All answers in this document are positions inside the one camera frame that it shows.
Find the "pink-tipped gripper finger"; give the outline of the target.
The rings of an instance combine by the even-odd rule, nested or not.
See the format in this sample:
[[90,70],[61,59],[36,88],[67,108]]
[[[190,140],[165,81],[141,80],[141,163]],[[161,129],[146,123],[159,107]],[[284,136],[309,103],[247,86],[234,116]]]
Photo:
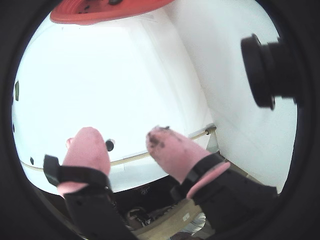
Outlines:
[[64,198],[73,223],[88,240],[133,238],[113,205],[110,168],[105,141],[92,127],[75,135],[62,164],[55,156],[44,157],[46,179]]
[[178,185],[174,200],[192,200],[217,233],[228,231],[261,214],[278,197],[277,189],[252,181],[184,135],[155,127],[146,135],[151,157]]

